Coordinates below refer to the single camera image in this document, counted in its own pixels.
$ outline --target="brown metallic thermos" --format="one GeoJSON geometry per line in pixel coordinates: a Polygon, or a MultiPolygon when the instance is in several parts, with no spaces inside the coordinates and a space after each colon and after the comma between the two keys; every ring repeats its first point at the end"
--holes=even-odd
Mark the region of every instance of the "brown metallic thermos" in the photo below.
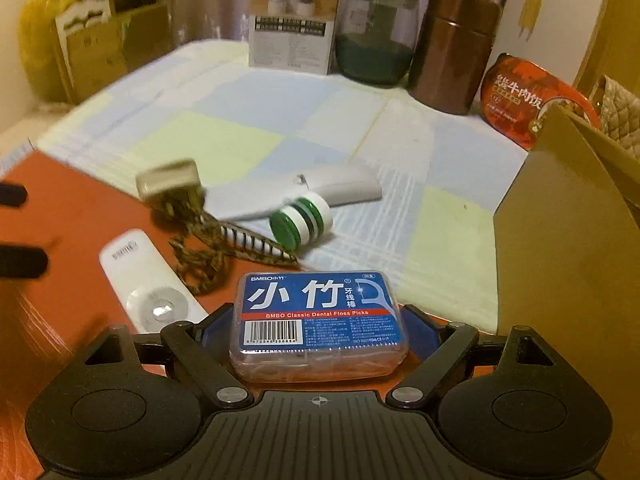
{"type": "Polygon", "coordinates": [[[429,0],[409,72],[409,94],[449,114],[468,113],[500,13],[500,5],[490,0],[429,0]]]}

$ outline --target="ribbed black surface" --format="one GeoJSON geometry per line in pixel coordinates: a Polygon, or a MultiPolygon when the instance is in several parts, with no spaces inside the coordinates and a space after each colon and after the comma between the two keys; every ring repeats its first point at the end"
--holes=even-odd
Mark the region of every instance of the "ribbed black surface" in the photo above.
{"type": "MultiPolygon", "coordinates": [[[[47,474],[43,480],[61,478],[47,474]]],[[[257,406],[216,415],[201,439],[183,455],[159,470],[137,477],[138,480],[495,478],[452,455],[422,415],[386,408],[373,392],[267,392],[257,406]]],[[[575,477],[575,480],[595,479],[592,473],[575,477]]]]}

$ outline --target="instant beef rice package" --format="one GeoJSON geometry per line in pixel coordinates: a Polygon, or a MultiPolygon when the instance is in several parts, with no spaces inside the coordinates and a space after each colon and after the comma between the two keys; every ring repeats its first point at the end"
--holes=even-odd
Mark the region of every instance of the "instant beef rice package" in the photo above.
{"type": "Polygon", "coordinates": [[[572,86],[525,59],[500,54],[487,71],[481,89],[482,113],[491,126],[529,150],[558,104],[595,128],[600,120],[591,103],[572,86]]]}

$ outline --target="white and brown box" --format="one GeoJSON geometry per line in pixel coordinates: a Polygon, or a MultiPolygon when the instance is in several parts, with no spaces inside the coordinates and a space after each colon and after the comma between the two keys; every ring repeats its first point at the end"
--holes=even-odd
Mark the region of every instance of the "white and brown box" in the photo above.
{"type": "Polygon", "coordinates": [[[340,0],[251,0],[249,65],[327,74],[340,0]]]}

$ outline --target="green and white cylindrical container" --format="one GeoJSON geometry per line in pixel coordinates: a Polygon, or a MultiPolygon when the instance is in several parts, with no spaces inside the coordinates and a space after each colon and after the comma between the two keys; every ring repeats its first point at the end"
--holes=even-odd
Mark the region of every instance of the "green and white cylindrical container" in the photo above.
{"type": "Polygon", "coordinates": [[[334,215],[318,193],[309,192],[280,208],[269,217],[275,240],[295,252],[331,230],[334,215]]]}

